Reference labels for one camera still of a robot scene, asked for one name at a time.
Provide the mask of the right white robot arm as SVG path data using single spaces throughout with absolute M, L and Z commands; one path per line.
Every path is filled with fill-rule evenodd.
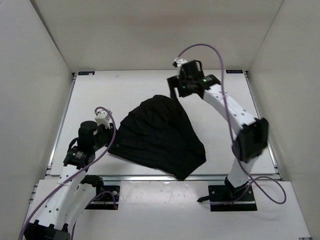
M 176 99 L 197 94 L 228 123 L 235 160 L 224 180 L 224 195 L 229 200 L 236 200 L 247 187 L 253 166 L 268 145 L 269 123 L 240 106 L 217 77 L 205 75 L 199 60 L 177 57 L 172 65 L 177 68 L 177 75 L 167 79 L 170 96 Z

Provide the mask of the black pleated skirt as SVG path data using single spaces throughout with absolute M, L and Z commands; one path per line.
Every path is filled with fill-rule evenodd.
M 154 95 L 128 113 L 108 152 L 179 181 L 207 161 L 205 146 L 181 103 L 164 95 Z

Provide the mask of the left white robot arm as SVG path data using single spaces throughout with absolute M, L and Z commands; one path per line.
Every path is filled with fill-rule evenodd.
M 67 149 L 55 188 L 34 208 L 25 221 L 21 240 L 71 240 L 76 222 L 94 199 L 106 192 L 101 177 L 89 175 L 89 168 L 106 154 L 116 138 L 116 122 L 104 107 L 94 110 L 95 118 L 80 124 L 78 136 Z

